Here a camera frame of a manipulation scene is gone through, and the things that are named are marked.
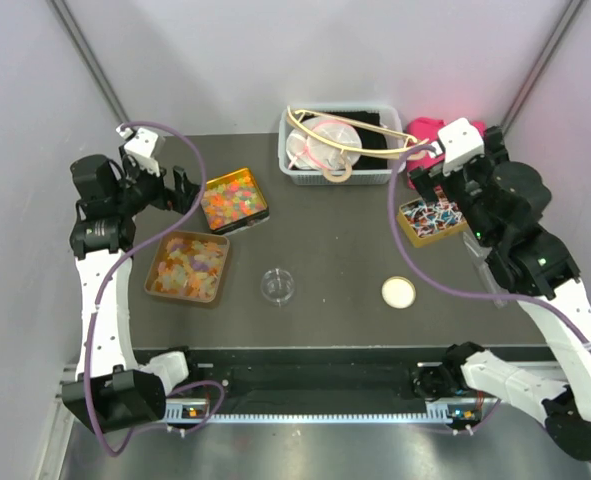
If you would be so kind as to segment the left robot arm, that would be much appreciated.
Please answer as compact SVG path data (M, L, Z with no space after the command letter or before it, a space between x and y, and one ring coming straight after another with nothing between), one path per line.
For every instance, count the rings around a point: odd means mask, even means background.
M95 154L70 172L79 194L69 243L82 292L82 333L75 378L63 386L64 405L87 428L102 432L152 423L164 417L171 390L191 396L202 374L178 353L137 362L128 306L135 216L148 206L185 214L199 192L185 170L149 173L130 155L120 163Z

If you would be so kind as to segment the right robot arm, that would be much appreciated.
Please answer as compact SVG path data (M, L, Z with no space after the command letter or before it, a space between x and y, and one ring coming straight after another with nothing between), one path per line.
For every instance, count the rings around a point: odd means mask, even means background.
M451 346L441 380L451 394L482 391L522 411L576 460L591 461L591 305L565 244L539 223L552 195L532 167L478 156L453 171L444 162L412 171L429 201L442 190L487 248L486 263L501 291L530 316L564 372L539 377L467 342Z

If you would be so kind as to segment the clear round container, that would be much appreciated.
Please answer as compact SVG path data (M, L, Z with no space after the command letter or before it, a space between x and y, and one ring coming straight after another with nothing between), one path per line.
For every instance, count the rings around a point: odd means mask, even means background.
M282 268L268 270L260 282L260 291L265 300L275 306L286 305L295 294L293 276Z

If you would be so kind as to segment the gold tin pastel gummies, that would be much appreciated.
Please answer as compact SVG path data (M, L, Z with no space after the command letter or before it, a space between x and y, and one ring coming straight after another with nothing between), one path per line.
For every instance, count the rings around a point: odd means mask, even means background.
M226 270L230 241L220 235L173 231L160 240L144 283L151 296L213 305Z

